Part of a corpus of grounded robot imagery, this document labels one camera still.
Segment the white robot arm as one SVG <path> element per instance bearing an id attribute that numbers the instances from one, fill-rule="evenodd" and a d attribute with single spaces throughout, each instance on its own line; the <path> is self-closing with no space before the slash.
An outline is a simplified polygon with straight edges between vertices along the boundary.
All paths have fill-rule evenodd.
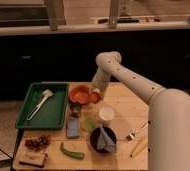
<path id="1" fill-rule="evenodd" d="M 96 64 L 94 87 L 104 91 L 114 77 L 149 106 L 148 171 L 190 171 L 190 96 L 125 68 L 118 52 L 98 54 Z"/>

